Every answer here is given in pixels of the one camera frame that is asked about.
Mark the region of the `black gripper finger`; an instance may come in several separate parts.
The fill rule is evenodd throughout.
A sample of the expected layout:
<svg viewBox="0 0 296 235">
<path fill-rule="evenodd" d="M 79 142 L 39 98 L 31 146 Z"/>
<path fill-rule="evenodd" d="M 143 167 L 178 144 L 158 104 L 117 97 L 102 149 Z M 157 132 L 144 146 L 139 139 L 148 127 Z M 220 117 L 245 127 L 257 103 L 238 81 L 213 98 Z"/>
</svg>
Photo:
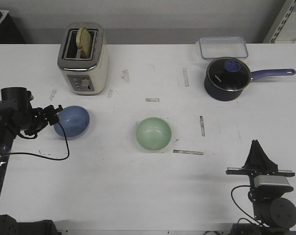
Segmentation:
<svg viewBox="0 0 296 235">
<path fill-rule="evenodd" d="M 255 141 L 255 146 L 260 171 L 278 171 L 278 165 L 268 158 L 258 140 Z"/>
<path fill-rule="evenodd" d="M 245 169 L 254 169 L 255 167 L 255 140 L 252 140 L 250 151 L 248 154 L 248 157 L 246 159 L 246 162 L 244 164 Z"/>
<path fill-rule="evenodd" d="M 53 110 L 53 114 L 56 115 L 57 113 L 59 113 L 60 111 L 63 110 L 62 105 L 58 105 L 58 107 L 55 107 Z"/>
</svg>

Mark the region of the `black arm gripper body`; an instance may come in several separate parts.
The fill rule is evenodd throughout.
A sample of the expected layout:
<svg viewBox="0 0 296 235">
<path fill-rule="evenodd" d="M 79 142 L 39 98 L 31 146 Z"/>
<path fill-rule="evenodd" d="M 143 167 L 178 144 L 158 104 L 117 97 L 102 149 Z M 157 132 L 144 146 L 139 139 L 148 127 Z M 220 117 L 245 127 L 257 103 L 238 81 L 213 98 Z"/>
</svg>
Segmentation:
<svg viewBox="0 0 296 235">
<path fill-rule="evenodd" d="M 257 169 L 235 168 L 228 167 L 226 169 L 226 175 L 246 175 L 248 177 L 256 177 L 258 175 L 272 175 L 272 176 L 284 176 L 294 177 L 296 174 L 292 170 L 277 170 L 277 171 L 261 171 Z"/>
<path fill-rule="evenodd" d="M 59 122 L 58 115 L 53 114 L 53 105 L 49 105 L 45 108 L 33 108 L 31 111 L 32 123 L 27 130 L 28 135 L 36 135 L 43 130 L 48 124 L 50 126 Z"/>
</svg>

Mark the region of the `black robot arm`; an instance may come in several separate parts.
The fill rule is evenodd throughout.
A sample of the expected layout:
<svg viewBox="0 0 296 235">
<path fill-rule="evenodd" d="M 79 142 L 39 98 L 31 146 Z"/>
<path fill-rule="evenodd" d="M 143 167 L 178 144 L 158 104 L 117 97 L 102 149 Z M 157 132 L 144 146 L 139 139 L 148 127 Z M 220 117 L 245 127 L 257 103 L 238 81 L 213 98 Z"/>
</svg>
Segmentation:
<svg viewBox="0 0 296 235">
<path fill-rule="evenodd" d="M 34 139 L 38 132 L 48 124 L 59 123 L 57 116 L 62 110 L 49 105 L 45 108 L 32 108 L 27 102 L 19 104 L 17 100 L 0 101 L 0 195 L 5 178 L 11 148 L 14 139 Z M 17 222 L 16 219 L 0 214 L 0 235 L 58 235 L 60 232 L 52 220 L 37 222 Z"/>
<path fill-rule="evenodd" d="M 249 178 L 248 199 L 253 215 L 247 214 L 246 223 L 232 225 L 232 235 L 288 235 L 296 224 L 296 207 L 283 195 L 294 188 L 288 178 L 291 170 L 280 170 L 268 158 L 258 140 L 252 140 L 245 164 L 241 168 L 227 168 L 227 175 L 246 175 Z"/>
</svg>

